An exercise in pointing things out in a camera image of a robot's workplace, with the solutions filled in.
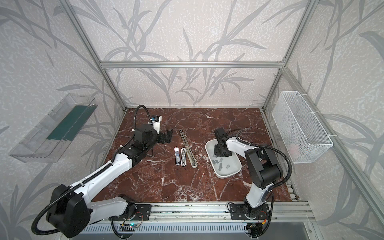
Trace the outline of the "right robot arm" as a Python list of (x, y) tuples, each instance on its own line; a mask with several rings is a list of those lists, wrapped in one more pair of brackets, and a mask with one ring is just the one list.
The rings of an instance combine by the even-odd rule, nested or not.
[(223, 128), (217, 128), (214, 135), (218, 142), (214, 146), (215, 157), (229, 158), (235, 154), (247, 161), (253, 184), (243, 203), (245, 218), (254, 220), (261, 212), (265, 212), (265, 217), (269, 219), (272, 209), (267, 209), (267, 196), (290, 179), (293, 172), (292, 161), (281, 150), (272, 146), (241, 139), (240, 133), (231, 135)]

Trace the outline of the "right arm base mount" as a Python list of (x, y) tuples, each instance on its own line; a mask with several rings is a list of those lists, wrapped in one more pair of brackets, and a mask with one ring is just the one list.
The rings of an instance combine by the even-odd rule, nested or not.
[(268, 204), (252, 208), (248, 203), (228, 203), (227, 209), (231, 215), (231, 220), (257, 220), (263, 222), (269, 219), (271, 213)]

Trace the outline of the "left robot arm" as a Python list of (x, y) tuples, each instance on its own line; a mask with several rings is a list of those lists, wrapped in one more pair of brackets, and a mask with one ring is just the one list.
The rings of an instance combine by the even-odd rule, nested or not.
[(103, 219), (134, 216), (135, 201), (128, 196), (119, 195), (98, 202), (93, 202), (93, 199), (107, 185), (146, 158), (156, 144), (171, 142), (173, 131), (160, 131), (162, 117), (147, 116), (148, 122), (134, 126), (134, 135), (120, 146), (112, 160), (80, 181), (54, 189), (50, 203), (33, 220), (33, 234), (46, 236), (62, 233), (67, 238), (73, 238), (87, 226)]

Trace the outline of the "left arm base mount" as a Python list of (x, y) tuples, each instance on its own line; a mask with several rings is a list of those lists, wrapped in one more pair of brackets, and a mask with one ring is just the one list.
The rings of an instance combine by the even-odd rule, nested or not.
[(152, 205), (139, 204), (129, 205), (126, 210), (120, 215), (121, 220), (129, 221), (148, 221), (151, 215)]

